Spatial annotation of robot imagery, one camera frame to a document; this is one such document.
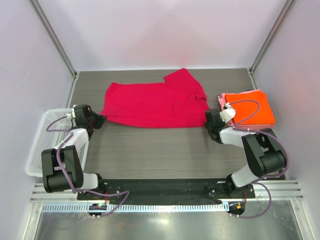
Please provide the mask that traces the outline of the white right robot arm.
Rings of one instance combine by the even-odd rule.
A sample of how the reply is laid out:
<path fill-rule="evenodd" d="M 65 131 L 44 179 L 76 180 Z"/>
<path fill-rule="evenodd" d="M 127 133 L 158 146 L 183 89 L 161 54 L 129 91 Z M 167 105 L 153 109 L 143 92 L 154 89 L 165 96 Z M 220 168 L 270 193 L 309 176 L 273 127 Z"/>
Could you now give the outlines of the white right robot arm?
<path fill-rule="evenodd" d="M 205 124 L 210 138 L 224 145 L 233 145 L 244 150 L 247 164 L 240 170 L 229 174 L 225 180 L 225 191 L 236 198 L 250 184 L 270 174 L 279 177 L 276 172 L 289 167 L 288 155 L 270 128 L 250 130 L 227 126 L 231 119 L 231 108 L 219 111 L 211 108 L 205 111 Z"/>

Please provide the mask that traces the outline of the magenta t shirt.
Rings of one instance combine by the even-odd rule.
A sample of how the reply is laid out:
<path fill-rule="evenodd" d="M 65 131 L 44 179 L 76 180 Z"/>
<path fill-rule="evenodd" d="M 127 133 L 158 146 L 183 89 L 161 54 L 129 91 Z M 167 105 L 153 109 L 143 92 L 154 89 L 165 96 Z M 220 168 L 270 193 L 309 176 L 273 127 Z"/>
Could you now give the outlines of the magenta t shirt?
<path fill-rule="evenodd" d="M 197 128 L 205 124 L 208 109 L 201 84 L 182 68 L 165 76 L 163 82 L 113 82 L 105 92 L 101 115 L 130 127 Z"/>

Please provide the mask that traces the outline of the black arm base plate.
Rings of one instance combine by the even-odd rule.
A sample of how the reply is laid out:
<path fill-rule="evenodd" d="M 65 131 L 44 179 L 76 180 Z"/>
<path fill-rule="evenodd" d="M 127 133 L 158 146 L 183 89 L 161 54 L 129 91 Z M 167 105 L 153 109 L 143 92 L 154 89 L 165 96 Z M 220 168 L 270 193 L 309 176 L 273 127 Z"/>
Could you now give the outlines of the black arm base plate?
<path fill-rule="evenodd" d="M 125 205 L 188 206 L 254 199 L 251 184 L 235 189 L 224 178 L 104 179 L 103 194 L 129 191 Z"/>

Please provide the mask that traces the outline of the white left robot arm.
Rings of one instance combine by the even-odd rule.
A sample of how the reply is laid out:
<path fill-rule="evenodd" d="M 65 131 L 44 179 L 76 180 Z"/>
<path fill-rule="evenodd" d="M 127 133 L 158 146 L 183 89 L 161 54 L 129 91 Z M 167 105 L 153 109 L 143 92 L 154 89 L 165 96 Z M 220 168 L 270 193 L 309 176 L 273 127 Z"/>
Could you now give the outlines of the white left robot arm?
<path fill-rule="evenodd" d="M 41 153 L 42 180 L 47 193 L 71 190 L 89 192 L 100 200 L 107 192 L 98 173 L 83 172 L 78 151 L 88 143 L 94 130 L 100 129 L 106 117 L 95 113 L 87 104 L 74 105 L 71 113 L 49 124 L 47 132 L 66 132 L 68 135 L 54 148 Z"/>

